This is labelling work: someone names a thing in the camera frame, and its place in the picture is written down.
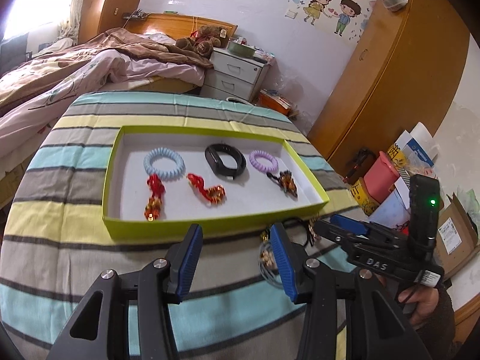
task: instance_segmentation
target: screw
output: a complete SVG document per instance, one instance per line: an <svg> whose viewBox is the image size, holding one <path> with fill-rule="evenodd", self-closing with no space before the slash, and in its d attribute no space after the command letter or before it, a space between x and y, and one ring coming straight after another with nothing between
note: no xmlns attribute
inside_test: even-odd
<svg viewBox="0 0 480 360"><path fill-rule="evenodd" d="M371 279L371 272L368 269L360 269L359 274L362 279Z"/></svg>
<svg viewBox="0 0 480 360"><path fill-rule="evenodd" d="M102 279L111 279L114 274L115 271L113 269L105 269L105 271L102 272L101 276Z"/></svg>
<svg viewBox="0 0 480 360"><path fill-rule="evenodd" d="M166 259L156 259L154 262L153 262L153 266L157 269L160 269L160 268L163 268L167 265L167 261Z"/></svg>
<svg viewBox="0 0 480 360"><path fill-rule="evenodd" d="M306 264L309 268L317 268L318 266L320 266L320 261L318 261L317 259L308 259L306 261Z"/></svg>

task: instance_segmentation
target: wooden headboard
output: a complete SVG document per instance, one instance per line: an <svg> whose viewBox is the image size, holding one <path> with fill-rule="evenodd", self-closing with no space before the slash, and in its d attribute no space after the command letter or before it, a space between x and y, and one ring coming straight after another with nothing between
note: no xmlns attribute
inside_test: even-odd
<svg viewBox="0 0 480 360"><path fill-rule="evenodd" d="M229 38L237 30L236 25L226 23L225 21L171 13L151 13L146 20L130 19L125 28L132 33L141 35L163 32L170 38L177 40L178 38L190 36L192 32L206 24L225 28Z"/></svg>

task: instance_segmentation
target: drawer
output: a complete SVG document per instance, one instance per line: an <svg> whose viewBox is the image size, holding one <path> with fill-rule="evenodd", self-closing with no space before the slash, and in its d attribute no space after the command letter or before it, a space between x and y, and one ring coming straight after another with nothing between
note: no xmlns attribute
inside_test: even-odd
<svg viewBox="0 0 480 360"><path fill-rule="evenodd" d="M245 100L249 99L251 91L254 89L249 82L215 70L207 71L204 84Z"/></svg>
<svg viewBox="0 0 480 360"><path fill-rule="evenodd" d="M200 96L209 99L225 100L227 97L231 97L231 94L217 88L212 88L208 85L203 85L202 90L200 91Z"/></svg>
<svg viewBox="0 0 480 360"><path fill-rule="evenodd" d="M255 64L250 64L220 52L214 52L210 57L210 62L216 71L247 81L251 84L255 84L258 75L262 71L262 68Z"/></svg>

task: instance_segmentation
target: pink trash can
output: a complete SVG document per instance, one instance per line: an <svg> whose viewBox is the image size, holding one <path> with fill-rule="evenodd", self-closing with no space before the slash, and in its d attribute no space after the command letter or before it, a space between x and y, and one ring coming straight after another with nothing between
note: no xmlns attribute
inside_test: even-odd
<svg viewBox="0 0 480 360"><path fill-rule="evenodd" d="M363 180L368 193L377 202L382 203L390 194L390 187L399 177L400 174L390 161L390 157L381 151Z"/></svg>

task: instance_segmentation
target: barcode label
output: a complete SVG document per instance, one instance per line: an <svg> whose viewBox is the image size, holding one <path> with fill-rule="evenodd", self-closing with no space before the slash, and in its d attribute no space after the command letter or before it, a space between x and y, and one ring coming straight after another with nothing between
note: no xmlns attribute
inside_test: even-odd
<svg viewBox="0 0 480 360"><path fill-rule="evenodd" d="M435 287L440 280L440 275L436 274L435 272L430 272L430 271L425 271L423 274L420 284L423 284L424 286L427 287Z"/></svg>
<svg viewBox="0 0 480 360"><path fill-rule="evenodd" d="M452 218L448 218L447 221L438 229L440 237L442 237L443 244L447 253L451 254L462 243L462 239L458 235L457 229L453 224Z"/></svg>

